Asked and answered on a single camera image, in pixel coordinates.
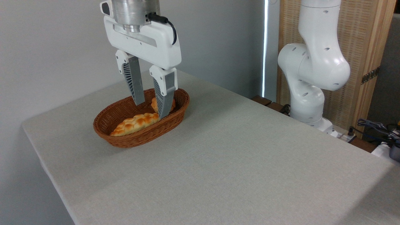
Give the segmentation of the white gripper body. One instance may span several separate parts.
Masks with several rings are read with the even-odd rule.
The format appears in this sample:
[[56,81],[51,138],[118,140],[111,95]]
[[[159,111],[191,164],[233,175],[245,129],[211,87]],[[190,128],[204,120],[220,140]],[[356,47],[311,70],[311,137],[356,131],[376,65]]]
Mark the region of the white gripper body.
[[161,17],[158,0],[107,0],[100,9],[113,47],[165,70],[181,63],[178,36]]

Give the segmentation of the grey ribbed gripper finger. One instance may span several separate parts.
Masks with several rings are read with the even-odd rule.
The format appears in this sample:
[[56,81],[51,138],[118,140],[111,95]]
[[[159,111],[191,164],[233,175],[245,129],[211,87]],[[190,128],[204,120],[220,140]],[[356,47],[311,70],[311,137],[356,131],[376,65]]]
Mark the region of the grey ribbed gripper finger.
[[125,81],[136,105],[145,102],[139,59],[122,50],[116,51],[118,70],[124,75]]
[[154,81],[159,118],[162,119],[169,115],[173,104],[174,92],[178,89],[176,68],[164,70],[153,65],[149,71]]

